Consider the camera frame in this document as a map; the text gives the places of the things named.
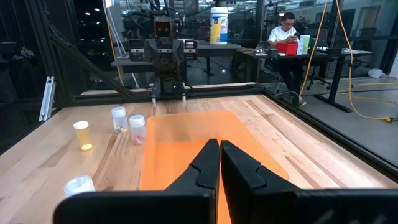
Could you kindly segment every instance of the red basket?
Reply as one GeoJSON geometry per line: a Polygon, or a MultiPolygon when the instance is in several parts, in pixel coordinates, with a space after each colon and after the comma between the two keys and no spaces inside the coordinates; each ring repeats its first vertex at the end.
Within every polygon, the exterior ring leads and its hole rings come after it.
{"type": "Polygon", "coordinates": [[[277,43],[276,49],[279,53],[285,53],[286,55],[295,55],[297,54],[297,47],[299,46],[298,43],[295,44],[283,44],[277,43]]]}

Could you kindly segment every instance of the white cup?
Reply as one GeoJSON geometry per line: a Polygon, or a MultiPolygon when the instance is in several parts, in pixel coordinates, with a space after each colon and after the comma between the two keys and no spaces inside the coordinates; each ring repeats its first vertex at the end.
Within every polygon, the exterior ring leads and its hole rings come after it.
{"type": "Polygon", "coordinates": [[[63,187],[63,192],[67,197],[82,192],[93,192],[93,191],[95,191],[93,180],[91,179],[91,177],[87,175],[79,176],[72,180],[69,180],[63,187]]]}

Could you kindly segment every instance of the orange tray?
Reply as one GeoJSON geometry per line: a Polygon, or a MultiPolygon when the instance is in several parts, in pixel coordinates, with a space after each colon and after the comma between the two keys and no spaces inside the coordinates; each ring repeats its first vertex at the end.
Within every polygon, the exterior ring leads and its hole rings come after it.
{"type": "MultiPolygon", "coordinates": [[[[144,167],[140,190],[164,190],[189,166],[211,138],[231,143],[285,180],[286,171],[268,154],[243,123],[230,111],[153,116],[147,120],[144,167]]],[[[221,178],[218,223],[231,223],[221,178]]]]}

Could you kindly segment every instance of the wooden tabletop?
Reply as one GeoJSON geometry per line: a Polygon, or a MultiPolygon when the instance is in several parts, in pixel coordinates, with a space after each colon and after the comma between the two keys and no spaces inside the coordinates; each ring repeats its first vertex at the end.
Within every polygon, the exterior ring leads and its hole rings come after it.
{"type": "MultiPolygon", "coordinates": [[[[113,131],[111,108],[117,105],[64,108],[0,156],[0,222],[51,223],[65,198],[64,184],[78,176],[93,178],[96,190],[136,190],[144,146],[131,144],[130,133],[113,131]],[[87,120],[94,149],[81,152],[73,123],[87,120]]],[[[157,104],[123,105],[129,116],[230,110],[306,189],[397,187],[363,161],[303,123],[263,95],[234,96],[157,104]]]]}

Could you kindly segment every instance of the yellow cable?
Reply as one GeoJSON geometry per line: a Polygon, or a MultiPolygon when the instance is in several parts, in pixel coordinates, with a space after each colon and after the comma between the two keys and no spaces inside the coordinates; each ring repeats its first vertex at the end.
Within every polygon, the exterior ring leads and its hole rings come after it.
{"type": "Polygon", "coordinates": [[[367,119],[377,119],[377,120],[381,120],[381,121],[385,121],[385,122],[391,122],[390,117],[372,117],[372,116],[365,116],[365,115],[359,113],[358,110],[356,110],[356,108],[355,108],[355,106],[354,106],[354,104],[353,104],[353,99],[352,99],[353,97],[351,96],[351,88],[352,88],[352,85],[351,85],[351,79],[352,79],[352,78],[351,78],[351,76],[352,76],[352,71],[353,71],[352,64],[353,64],[353,62],[354,62],[354,55],[353,55],[353,50],[351,49],[351,44],[349,43],[349,40],[348,40],[348,36],[347,36],[346,29],[344,28],[344,25],[343,25],[343,20],[342,20],[342,18],[341,18],[341,13],[340,13],[340,8],[339,8],[338,0],[336,0],[336,8],[337,8],[338,17],[339,17],[339,19],[340,19],[340,25],[341,25],[341,28],[343,28],[344,36],[345,36],[345,38],[346,38],[346,41],[347,41],[347,44],[348,44],[348,47],[349,47],[349,52],[350,52],[350,55],[351,55],[351,65],[349,66],[349,89],[348,89],[348,90],[349,90],[349,102],[351,103],[351,106],[353,107],[355,113],[358,114],[359,116],[363,117],[363,118],[367,118],[367,119]]]}
{"type": "MultiPolygon", "coordinates": [[[[104,7],[104,12],[105,12],[105,18],[108,18],[108,15],[107,15],[107,13],[106,13],[106,8],[105,8],[105,7],[104,7]]],[[[114,49],[113,49],[112,32],[111,32],[111,29],[109,28],[108,19],[106,19],[106,25],[108,25],[108,32],[109,32],[109,39],[110,39],[110,41],[111,41],[111,49],[112,49],[112,54],[113,54],[113,60],[116,60],[116,54],[114,53],[114,49]]],[[[117,68],[117,70],[118,70],[118,75],[119,75],[120,84],[121,84],[122,86],[124,86],[124,82],[123,82],[122,76],[121,76],[121,74],[120,74],[120,69],[119,69],[118,66],[117,66],[116,68],[117,68]]]]}
{"type": "MultiPolygon", "coordinates": [[[[338,94],[340,94],[343,97],[349,97],[340,92],[338,94]]],[[[352,98],[363,99],[363,100],[376,100],[376,101],[383,101],[383,102],[388,102],[388,103],[398,103],[398,101],[394,101],[394,100],[384,100],[384,99],[371,98],[371,97],[365,97],[365,96],[352,96],[352,98]]]]}
{"type": "Polygon", "coordinates": [[[305,74],[305,78],[304,78],[304,82],[303,82],[303,87],[301,87],[299,96],[301,96],[302,93],[303,93],[303,91],[304,91],[305,82],[307,81],[308,74],[310,73],[310,65],[311,65],[313,53],[317,51],[317,44],[318,44],[319,34],[320,34],[320,32],[321,32],[321,28],[322,28],[322,24],[323,24],[323,18],[325,17],[327,4],[328,4],[328,0],[325,1],[325,5],[324,5],[324,7],[323,7],[323,13],[322,13],[321,22],[320,22],[320,25],[319,25],[319,28],[318,28],[317,38],[315,39],[315,43],[314,43],[314,45],[313,45],[313,47],[312,47],[312,52],[311,52],[311,56],[310,56],[310,61],[308,62],[308,67],[307,67],[307,73],[305,74]]]}
{"type": "MultiPolygon", "coordinates": [[[[354,85],[353,87],[356,87],[356,86],[368,86],[368,85],[398,85],[398,82],[397,83],[363,83],[363,84],[354,85]]],[[[349,91],[349,88],[345,89],[345,90],[340,90],[338,92],[338,94],[340,94],[341,96],[344,96],[344,97],[349,97],[349,96],[346,96],[346,95],[342,94],[342,93],[346,93],[347,91],[349,91]]],[[[388,103],[398,103],[398,101],[394,101],[394,100],[384,100],[384,99],[364,97],[364,96],[352,96],[352,98],[364,99],[364,100],[376,100],[376,101],[383,101],[383,102],[388,102],[388,103]]]]}

